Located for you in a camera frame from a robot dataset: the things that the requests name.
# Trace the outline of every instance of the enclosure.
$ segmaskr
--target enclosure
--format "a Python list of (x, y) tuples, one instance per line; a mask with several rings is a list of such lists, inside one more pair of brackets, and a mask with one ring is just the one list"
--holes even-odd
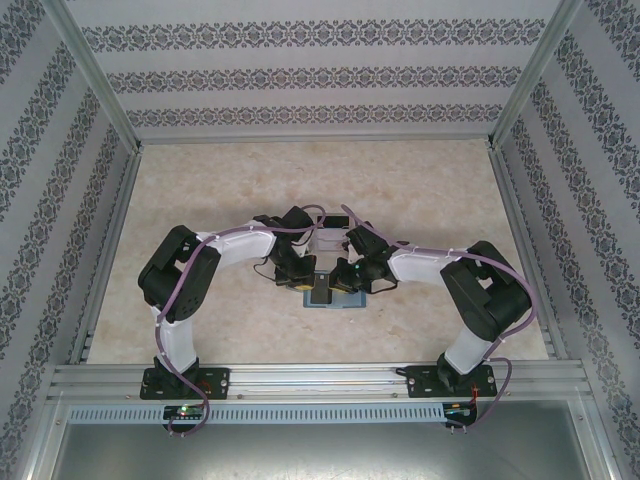
[[(640, 477), (637, 0), (0, 9), (2, 478)], [(492, 418), (448, 432), (465, 399), (395, 373), (463, 328), (444, 287), (305, 308), (245, 261), (194, 316), (225, 399), (168, 438), (138, 274), (176, 225), (307, 204), (524, 274)]]

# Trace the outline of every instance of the perforated metal strip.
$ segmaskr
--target perforated metal strip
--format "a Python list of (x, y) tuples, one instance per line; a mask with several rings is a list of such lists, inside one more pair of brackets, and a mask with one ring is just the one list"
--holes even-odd
[[(158, 424), (164, 407), (146, 405), (74, 406), (71, 424)], [(213, 405), (207, 423), (231, 424), (327, 424), (327, 423), (424, 423), (445, 421), (442, 403), (415, 402), (397, 405)], [(197, 423), (184, 420), (180, 423)]]

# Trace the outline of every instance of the marble-patterned floor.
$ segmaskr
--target marble-patterned floor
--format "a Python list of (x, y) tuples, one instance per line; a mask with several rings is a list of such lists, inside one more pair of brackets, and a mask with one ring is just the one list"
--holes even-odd
[[(150, 363), (153, 321), (138, 273), (167, 232), (221, 230), (292, 205), (346, 203), (398, 239), (422, 246), (493, 242), (520, 270), (482, 140), (148, 146), (135, 184), (89, 363)], [(302, 307), (235, 265), (214, 277), (194, 325), (203, 363), (435, 360), (462, 321), (444, 287), (402, 284), (365, 309)], [(496, 355), (547, 358), (537, 323)]]

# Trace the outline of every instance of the damask pattern wall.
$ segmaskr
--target damask pattern wall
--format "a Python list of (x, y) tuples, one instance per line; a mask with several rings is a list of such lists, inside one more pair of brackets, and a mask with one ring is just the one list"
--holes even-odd
[(131, 146), (37, 0), (0, 1), (0, 479), (87, 306)]
[(558, 0), (73, 0), (143, 140), (488, 134)]
[(581, 6), (502, 146), (624, 478), (640, 478), (638, 3)]

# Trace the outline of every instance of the black mounting plate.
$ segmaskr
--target black mounting plate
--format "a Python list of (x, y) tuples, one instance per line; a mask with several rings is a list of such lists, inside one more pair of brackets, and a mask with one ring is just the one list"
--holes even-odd
[[(229, 391), (229, 374), (228, 368), (200, 367), (194, 383), (206, 393), (209, 400), (226, 400)], [(166, 382), (162, 382), (156, 368), (147, 368), (142, 377), (140, 398), (142, 400), (199, 400), (200, 396), (191, 389), (186, 395), (180, 395)]]
[(495, 397), (498, 394), (493, 368), (480, 365), (475, 368), (473, 377), (451, 392), (438, 378), (436, 365), (411, 365), (397, 368), (396, 373), (407, 379), (409, 398), (435, 397), (472, 397), (473, 386), (478, 388), (478, 397)]

